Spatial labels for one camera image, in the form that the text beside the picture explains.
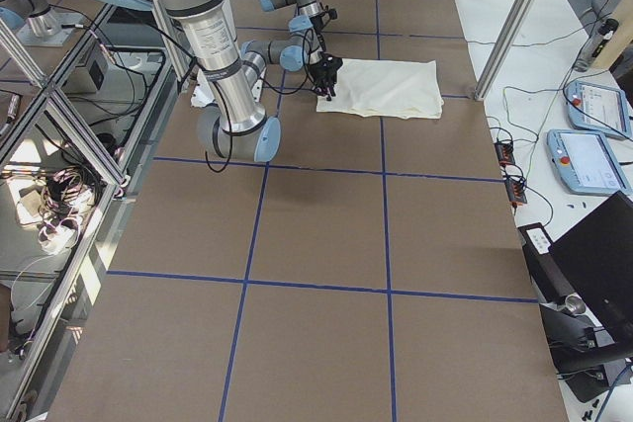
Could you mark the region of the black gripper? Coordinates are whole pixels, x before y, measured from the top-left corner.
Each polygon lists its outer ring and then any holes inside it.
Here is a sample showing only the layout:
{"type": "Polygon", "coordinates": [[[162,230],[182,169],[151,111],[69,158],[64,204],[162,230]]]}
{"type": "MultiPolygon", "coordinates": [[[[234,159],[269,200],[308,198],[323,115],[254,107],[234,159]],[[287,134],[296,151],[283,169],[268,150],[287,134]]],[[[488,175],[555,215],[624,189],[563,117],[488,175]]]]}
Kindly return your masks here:
{"type": "Polygon", "coordinates": [[[323,36],[323,30],[329,23],[329,16],[327,14],[318,14],[312,16],[313,29],[316,33],[316,38],[320,46],[326,46],[326,42],[323,36]]]}
{"type": "Polygon", "coordinates": [[[319,60],[312,65],[313,90],[316,95],[331,101],[336,93],[337,72],[343,66],[343,59],[331,53],[321,53],[319,60]]]}

